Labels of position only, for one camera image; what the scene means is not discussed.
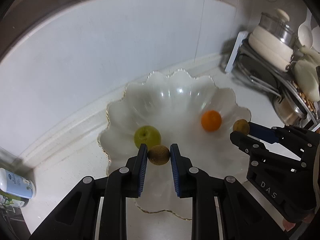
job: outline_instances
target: white plate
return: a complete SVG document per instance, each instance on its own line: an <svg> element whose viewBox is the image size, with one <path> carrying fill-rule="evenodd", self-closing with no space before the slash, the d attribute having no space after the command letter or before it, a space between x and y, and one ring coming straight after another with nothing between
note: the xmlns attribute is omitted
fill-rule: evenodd
<svg viewBox="0 0 320 240"><path fill-rule="evenodd" d="M219 130L208 133L201 126L201 115L213 109L222 117ZM247 108L236 104L232 89L216 87L210 76L191 77L183 69L165 76L152 72L145 83L130 83L124 97L107 106L108 127L98 143L109 156L108 173L125 166L138 153L133 136L144 125L156 127L163 145L177 143L182 156L210 176L235 176L246 180L249 156L235 147L229 135L238 119L250 121ZM162 166L148 162L144 189L137 206L147 212L172 211L191 219L191 199L175 193L170 161Z"/></svg>

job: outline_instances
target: white ladle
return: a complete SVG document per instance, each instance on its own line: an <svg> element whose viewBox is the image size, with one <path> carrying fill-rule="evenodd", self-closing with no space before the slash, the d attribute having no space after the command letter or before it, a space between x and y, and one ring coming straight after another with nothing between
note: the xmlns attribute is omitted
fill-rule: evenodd
<svg viewBox="0 0 320 240"><path fill-rule="evenodd" d="M312 14L310 10L307 8L307 18L306 20L299 26L298 29L298 39L302 46L306 46L307 48L312 47L313 38L311 31L311 17Z"/></svg>

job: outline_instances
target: kiwi fruit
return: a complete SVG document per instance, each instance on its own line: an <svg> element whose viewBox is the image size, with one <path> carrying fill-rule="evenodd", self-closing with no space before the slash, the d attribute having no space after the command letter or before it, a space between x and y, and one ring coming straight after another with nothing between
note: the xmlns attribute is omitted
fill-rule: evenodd
<svg viewBox="0 0 320 240"><path fill-rule="evenodd" d="M233 124L232 130L248 135L250 132L250 125L245 119L239 119Z"/></svg>
<svg viewBox="0 0 320 240"><path fill-rule="evenodd" d="M170 151L164 145L153 146L148 151L148 159L154 165L166 164L170 159Z"/></svg>

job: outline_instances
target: white container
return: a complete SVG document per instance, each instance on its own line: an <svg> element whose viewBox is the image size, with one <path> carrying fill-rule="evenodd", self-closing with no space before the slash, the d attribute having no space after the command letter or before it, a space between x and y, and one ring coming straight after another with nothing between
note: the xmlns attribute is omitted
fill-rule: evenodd
<svg viewBox="0 0 320 240"><path fill-rule="evenodd" d="M36 188L31 180L18 176L4 168L0 168L0 189L23 198L33 198L36 195Z"/></svg>

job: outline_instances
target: metal dish rack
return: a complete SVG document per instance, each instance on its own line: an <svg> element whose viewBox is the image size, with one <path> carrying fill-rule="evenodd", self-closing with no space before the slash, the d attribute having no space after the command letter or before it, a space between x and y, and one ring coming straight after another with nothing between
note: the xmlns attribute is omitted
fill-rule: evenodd
<svg viewBox="0 0 320 240"><path fill-rule="evenodd" d="M293 86L291 81L294 81L293 78L285 72L281 72L269 62L264 60L257 52L255 52L249 45L248 39L242 41L241 46L238 48L238 56L241 54L245 54L252 59L256 60L260 63L263 67L265 67L281 84L283 84L291 93L292 95L298 100L298 102L303 106L305 111L307 112L307 118L305 120L300 121L300 125L302 127L308 128L309 130L315 131L320 127L320 120L319 120L319 107L318 104L314 104L315 112L310 111L307 107L303 99L299 96L297 89Z"/></svg>

